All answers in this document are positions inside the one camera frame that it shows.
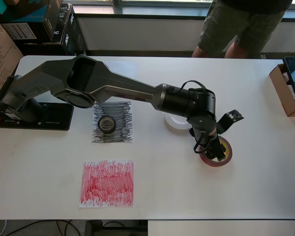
black tape roll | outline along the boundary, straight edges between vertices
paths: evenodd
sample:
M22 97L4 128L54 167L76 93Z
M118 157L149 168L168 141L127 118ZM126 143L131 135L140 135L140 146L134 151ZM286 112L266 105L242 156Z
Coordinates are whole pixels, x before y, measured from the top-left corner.
M116 130L116 121L111 116L102 116L99 119L97 126L104 134L111 134Z

roll of tape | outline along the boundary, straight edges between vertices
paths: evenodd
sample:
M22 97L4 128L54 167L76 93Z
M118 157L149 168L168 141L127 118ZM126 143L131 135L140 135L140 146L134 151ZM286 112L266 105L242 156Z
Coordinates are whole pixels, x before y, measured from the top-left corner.
M180 117L180 116L166 113L165 121L174 129L187 130L191 128L191 124L187 122L186 117Z

black cable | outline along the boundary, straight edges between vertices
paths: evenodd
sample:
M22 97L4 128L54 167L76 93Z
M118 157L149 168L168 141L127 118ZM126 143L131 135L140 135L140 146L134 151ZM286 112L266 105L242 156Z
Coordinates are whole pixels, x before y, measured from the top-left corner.
M180 92L180 91L183 89L183 87L185 87L185 85L186 85L187 83L189 83L189 82L194 82L194 83L198 84L198 85L203 89L203 92L206 92L206 91L207 91L206 87L205 87L203 84L201 84L199 81L196 81L196 80L189 80L189 81L187 81L187 82L185 82L185 83L182 84L182 86L181 86L181 88L179 89L178 92Z
M67 236L67 227L68 227L68 225L70 224L71 221L72 221L72 220L69 220L69 221L67 222L67 224L65 225L65 228L64 228L64 236Z
M61 234L61 236L63 236L63 234L62 234L62 232L61 232L61 230L60 230L60 227L59 227L59 224L58 224L58 221L56 220L56 224L57 224L57 228L58 228L58 230L59 230L59 233Z
M109 222L107 222L105 225L103 225L103 227L105 227L105 226L106 226L107 224L109 224L109 223L116 223L116 224L119 224L119 225L125 227L125 225L124 225L123 223L118 222L118 221L109 221Z
M78 232L79 236L81 236L81 233L80 233L80 231L77 229L77 227L75 227L72 223L70 223L70 222L68 222L68 221L66 221L66 220L39 220L39 221L35 221L35 222L30 223L30 224L28 224L28 225L25 225L25 226L23 226L23 227L21 227L21 228L15 230L15 231L12 231L11 233L7 234L6 236L10 236L10 235L12 235L12 234L14 234L14 233L16 233L16 232L22 230L22 229L27 228L28 226L31 226L31 225L34 225L34 224L37 224L37 223L41 223L41 222L50 222L50 221L62 221L62 222L66 222L67 224L71 225L71 226L72 226L72 227Z

paper sheet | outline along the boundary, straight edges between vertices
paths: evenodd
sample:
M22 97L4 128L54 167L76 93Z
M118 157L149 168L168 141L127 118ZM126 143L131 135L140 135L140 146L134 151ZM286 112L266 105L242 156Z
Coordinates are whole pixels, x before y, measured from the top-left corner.
M102 116L111 116L116 121L116 130L111 134L104 134L98 128L98 121ZM95 104L93 110L92 143L117 143L132 141L132 113L131 102L104 102Z
M133 206L133 160L86 162L80 207Z

red scribbles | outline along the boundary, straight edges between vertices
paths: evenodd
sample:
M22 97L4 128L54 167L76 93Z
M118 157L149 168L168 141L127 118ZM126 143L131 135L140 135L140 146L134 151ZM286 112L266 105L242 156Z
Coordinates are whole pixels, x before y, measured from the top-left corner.
M86 162L80 206L133 206L133 172L133 161Z

